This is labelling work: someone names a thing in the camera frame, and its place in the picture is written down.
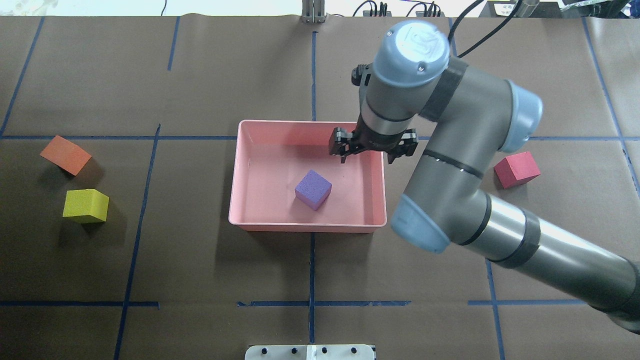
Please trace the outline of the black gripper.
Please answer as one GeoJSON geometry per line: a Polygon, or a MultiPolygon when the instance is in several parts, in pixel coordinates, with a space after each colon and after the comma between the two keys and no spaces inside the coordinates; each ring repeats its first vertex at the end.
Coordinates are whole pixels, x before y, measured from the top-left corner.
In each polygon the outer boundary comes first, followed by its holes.
{"type": "Polygon", "coordinates": [[[328,141],[328,153],[340,157],[341,164],[345,164],[350,155],[376,151],[385,152],[387,163],[391,165],[396,158],[411,157],[417,147],[418,135],[414,129],[387,136],[370,129],[347,131],[343,127],[336,127],[328,141]]]}

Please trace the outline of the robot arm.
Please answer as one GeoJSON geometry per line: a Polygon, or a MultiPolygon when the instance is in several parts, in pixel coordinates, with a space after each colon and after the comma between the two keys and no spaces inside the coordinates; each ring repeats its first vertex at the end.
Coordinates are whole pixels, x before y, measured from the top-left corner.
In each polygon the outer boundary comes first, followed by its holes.
{"type": "Polygon", "coordinates": [[[457,244],[569,294],[639,333],[639,264],[541,219],[480,188],[497,152],[528,141],[543,114],[537,94],[451,55],[430,22],[396,23],[370,64],[352,71],[359,116],[352,131],[332,130],[328,151],[411,157],[415,116],[436,123],[391,217],[393,231],[414,246],[442,253],[457,244]]]}

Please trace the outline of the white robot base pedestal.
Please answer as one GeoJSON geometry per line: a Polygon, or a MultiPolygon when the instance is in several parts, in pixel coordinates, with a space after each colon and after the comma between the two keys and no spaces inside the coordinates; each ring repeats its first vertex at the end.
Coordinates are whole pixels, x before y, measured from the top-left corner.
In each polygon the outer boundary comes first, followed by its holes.
{"type": "Polygon", "coordinates": [[[245,360],[376,360],[375,347],[369,344],[273,344],[252,345],[245,360]]]}

